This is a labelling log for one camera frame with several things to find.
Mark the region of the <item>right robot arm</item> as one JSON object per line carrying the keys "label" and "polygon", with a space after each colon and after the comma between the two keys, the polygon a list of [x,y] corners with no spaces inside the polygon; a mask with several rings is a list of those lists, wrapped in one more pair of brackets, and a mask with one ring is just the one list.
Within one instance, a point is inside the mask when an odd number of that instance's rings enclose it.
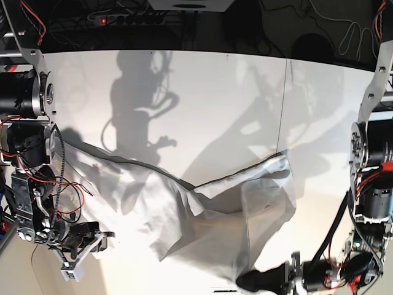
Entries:
{"label": "right robot arm", "polygon": [[46,27],[25,1],[1,2],[1,165],[14,168],[1,180],[1,235],[11,228],[24,241],[45,245],[61,261],[66,278],[76,278],[90,253],[107,247],[113,232],[81,222],[89,190],[52,168],[55,143],[53,75],[40,45]]}

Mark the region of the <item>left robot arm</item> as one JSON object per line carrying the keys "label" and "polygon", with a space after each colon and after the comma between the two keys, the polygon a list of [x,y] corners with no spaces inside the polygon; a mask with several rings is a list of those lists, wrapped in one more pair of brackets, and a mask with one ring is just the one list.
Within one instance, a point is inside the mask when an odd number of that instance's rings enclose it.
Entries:
{"label": "left robot arm", "polygon": [[382,1],[373,19],[379,43],[375,73],[351,127],[350,187],[316,254],[260,272],[236,285],[256,293],[311,294],[347,287],[365,294],[383,276],[392,240],[392,2]]}

